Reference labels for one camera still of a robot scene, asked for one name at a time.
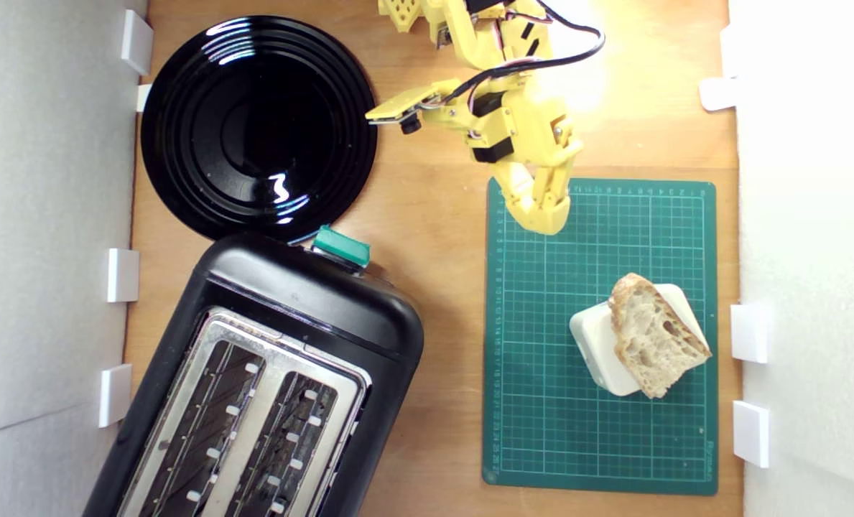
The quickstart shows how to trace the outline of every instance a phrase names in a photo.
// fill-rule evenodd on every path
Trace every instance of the white bracket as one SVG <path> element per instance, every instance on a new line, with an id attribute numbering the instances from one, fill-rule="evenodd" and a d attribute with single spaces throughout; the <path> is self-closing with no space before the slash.
<path id="1" fill-rule="evenodd" d="M 723 27 L 720 32 L 720 55 L 722 78 L 705 78 L 698 85 L 702 107 L 706 111 L 721 111 L 732 108 L 739 102 L 739 76 L 742 66 L 742 46 L 734 25 Z"/>
<path id="2" fill-rule="evenodd" d="M 768 363 L 768 311 L 755 305 L 730 305 L 730 337 L 733 357 L 752 363 Z"/>
<path id="3" fill-rule="evenodd" d="M 98 407 L 98 427 L 105 428 L 121 420 L 130 409 L 132 390 L 131 364 L 121 364 L 101 372 L 101 405 Z"/>
<path id="4" fill-rule="evenodd" d="M 136 98 L 136 112 L 142 113 L 145 111 L 145 101 L 149 98 L 149 92 L 152 91 L 152 85 L 140 85 L 138 96 Z"/>
<path id="5" fill-rule="evenodd" d="M 132 9 L 127 9 L 124 17 L 124 43 L 121 46 L 121 59 L 127 62 L 139 75 L 148 75 L 152 66 L 153 30 L 149 24 Z"/>
<path id="6" fill-rule="evenodd" d="M 139 252 L 130 249 L 108 250 L 108 302 L 139 300 Z"/>
<path id="7" fill-rule="evenodd" d="M 760 468 L 769 467 L 769 415 L 742 400 L 733 403 L 733 454 Z"/>

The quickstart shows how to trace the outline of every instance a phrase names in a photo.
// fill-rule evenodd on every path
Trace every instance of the green cutting mat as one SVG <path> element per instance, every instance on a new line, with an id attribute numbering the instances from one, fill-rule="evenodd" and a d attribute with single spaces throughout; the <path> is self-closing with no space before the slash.
<path id="1" fill-rule="evenodd" d="M 523 230 L 488 189 L 483 477 L 495 485 L 717 492 L 717 261 L 710 183 L 571 180 L 567 227 Z M 660 400 L 611 395 L 568 328 L 634 271 L 682 287 L 715 357 Z"/>

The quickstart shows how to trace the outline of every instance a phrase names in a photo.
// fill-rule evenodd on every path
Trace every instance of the wooden surface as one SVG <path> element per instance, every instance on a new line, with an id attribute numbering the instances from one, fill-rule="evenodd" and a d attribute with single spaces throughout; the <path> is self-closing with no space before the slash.
<path id="1" fill-rule="evenodd" d="M 706 114 L 697 96 L 700 79 L 720 72 L 726 3 L 590 0 L 590 12 L 608 44 L 568 73 L 585 142 L 575 173 L 717 186 L 720 490 L 700 498 L 483 484 L 487 172 L 450 132 L 425 128 L 404 137 L 391 127 L 381 130 L 370 182 L 335 228 L 370 243 L 390 280 L 417 299 L 426 349 L 363 516 L 742 515 L 743 471 L 732 452 L 730 402 L 741 393 L 740 373 L 729 353 L 728 321 L 728 305 L 738 298 L 735 120 L 729 112 Z M 397 34 L 377 16 L 375 0 L 151 0 L 153 73 L 194 33 L 244 14 L 281 14 L 330 32 L 357 55 L 380 99 L 469 76 L 452 49 L 431 48 L 423 22 L 411 34 Z M 209 242 L 167 212 L 137 160 L 132 245 L 141 251 L 141 292 L 130 308 L 126 360 L 138 383 Z"/>

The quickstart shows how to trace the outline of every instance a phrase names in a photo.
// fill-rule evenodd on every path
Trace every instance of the black toaster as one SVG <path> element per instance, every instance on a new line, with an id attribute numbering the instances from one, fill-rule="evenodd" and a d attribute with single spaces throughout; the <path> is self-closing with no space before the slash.
<path id="1" fill-rule="evenodd" d="M 194 269 L 85 517 L 355 515 L 414 375 L 423 328 L 329 228 L 259 233 Z"/>

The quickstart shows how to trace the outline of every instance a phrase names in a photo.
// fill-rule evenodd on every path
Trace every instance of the bread slice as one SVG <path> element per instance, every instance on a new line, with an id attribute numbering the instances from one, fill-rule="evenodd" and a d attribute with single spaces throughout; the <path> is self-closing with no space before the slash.
<path id="1" fill-rule="evenodd" d="M 665 396 L 683 373 L 711 357 L 711 349 L 640 275 L 616 282 L 608 307 L 618 337 L 615 354 L 650 399 Z"/>

